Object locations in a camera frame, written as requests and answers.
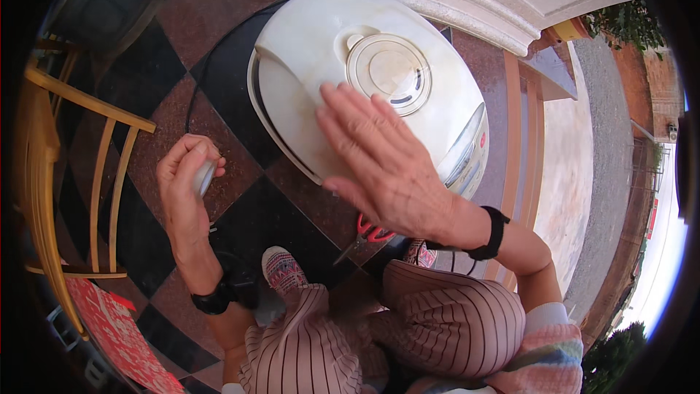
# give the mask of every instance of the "rice cooker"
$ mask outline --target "rice cooker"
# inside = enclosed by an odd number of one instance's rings
[[[395,0],[290,0],[269,19],[248,66],[260,121],[315,183],[355,179],[316,124],[323,82],[383,96],[425,145],[451,191],[474,195],[489,155],[484,98],[451,44]]]

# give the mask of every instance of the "air conditioner unit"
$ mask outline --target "air conditioner unit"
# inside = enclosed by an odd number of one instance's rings
[[[676,142],[678,139],[678,128],[674,124],[669,124],[669,140]]]

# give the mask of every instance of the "red fabric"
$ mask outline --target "red fabric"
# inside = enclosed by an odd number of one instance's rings
[[[122,374],[156,393],[183,392],[180,382],[153,355],[123,303],[84,278],[67,278],[66,285],[90,336]]]
[[[113,293],[112,291],[109,291],[109,294],[112,296],[114,301],[118,302],[122,306],[126,307],[127,309],[131,309],[132,311],[136,311],[136,307],[134,306],[134,303],[130,302],[124,297],[120,297],[119,295]]]

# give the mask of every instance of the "scissors blade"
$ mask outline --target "scissors blade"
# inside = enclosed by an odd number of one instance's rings
[[[353,248],[358,247],[361,243],[364,243],[365,241],[367,241],[367,239],[365,239],[364,235],[358,233],[357,237],[355,238],[355,241],[348,245],[348,248],[344,249],[343,252],[340,253],[340,256],[338,256],[335,262],[333,262],[333,266],[336,266],[337,264],[342,262],[344,258],[348,257]]]
[[[337,264],[339,264],[340,262],[342,262],[343,259],[345,259],[346,257],[348,257],[348,254],[350,254],[350,251],[351,251],[353,248],[355,248],[355,246],[356,246],[356,244],[353,243],[353,244],[350,245],[348,248],[344,249],[343,252],[341,252],[340,255],[338,256],[338,258],[335,260],[335,262],[333,262],[333,266],[336,266]]]

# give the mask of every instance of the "wrinkled hand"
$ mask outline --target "wrinkled hand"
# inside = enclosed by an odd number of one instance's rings
[[[209,244],[209,216],[194,190],[197,170],[207,159],[217,162],[215,177],[224,174],[226,160],[206,136],[186,134],[158,163],[156,177],[165,212],[165,231],[176,259],[202,243]]]
[[[368,99],[344,82],[337,89],[323,84],[320,94],[326,101],[316,110],[320,129],[359,181],[328,177],[323,187],[394,232],[436,240],[447,231],[459,198],[388,102]]]

